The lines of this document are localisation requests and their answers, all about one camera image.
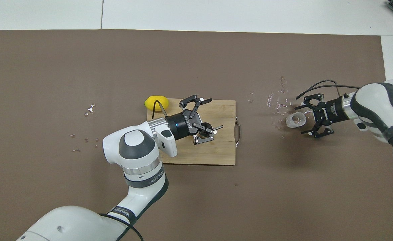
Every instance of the cutting board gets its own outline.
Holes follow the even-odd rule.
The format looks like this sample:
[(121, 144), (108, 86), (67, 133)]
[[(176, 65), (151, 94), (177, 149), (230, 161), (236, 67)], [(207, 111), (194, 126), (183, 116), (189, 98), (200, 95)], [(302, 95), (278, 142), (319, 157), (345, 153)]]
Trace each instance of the cutting board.
[[(168, 99), (169, 107), (166, 109), (168, 115), (180, 113), (178, 106), (182, 99)], [(193, 103), (187, 109), (192, 110)], [(198, 145), (193, 145), (193, 137), (187, 136), (175, 143), (177, 145), (177, 156), (169, 157), (161, 153), (161, 159), (166, 164), (199, 164), (199, 165), (235, 165), (235, 101), (213, 100), (201, 105), (198, 114), (202, 122), (208, 122), (213, 127), (223, 125), (217, 130), (214, 140)], [(163, 117), (162, 112), (155, 112), (155, 119)], [(152, 119), (152, 111), (147, 111), (147, 120)]]

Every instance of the brown table surface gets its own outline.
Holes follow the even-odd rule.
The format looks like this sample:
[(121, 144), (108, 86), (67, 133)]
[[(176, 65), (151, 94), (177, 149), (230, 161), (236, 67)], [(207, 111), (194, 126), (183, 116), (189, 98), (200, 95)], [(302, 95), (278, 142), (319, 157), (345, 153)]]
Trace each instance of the brown table surface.
[(281, 76), (290, 99), (323, 79), (384, 81), (380, 37), (0, 31), (0, 240), (56, 207), (109, 211), (127, 186), (102, 138), (144, 122), (150, 95), (192, 94), (236, 100), (236, 165), (165, 166), (167, 193), (135, 225), (145, 240), (393, 240), (391, 147), (352, 122), (317, 140), (276, 129)]

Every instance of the yellow lemon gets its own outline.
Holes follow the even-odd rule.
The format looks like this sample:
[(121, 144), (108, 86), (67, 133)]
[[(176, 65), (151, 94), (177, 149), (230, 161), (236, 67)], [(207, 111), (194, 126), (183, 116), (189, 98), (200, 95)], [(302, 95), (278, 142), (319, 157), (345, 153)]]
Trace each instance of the yellow lemon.
[[(168, 108), (169, 101), (165, 96), (157, 96), (157, 95), (152, 95), (149, 98), (147, 98), (146, 101), (144, 101), (144, 105), (146, 106), (147, 109), (153, 111), (153, 104), (155, 103), (155, 100), (158, 100), (164, 109)], [(158, 103), (156, 103), (155, 106), (155, 111), (160, 111), (161, 107), (159, 106)]]

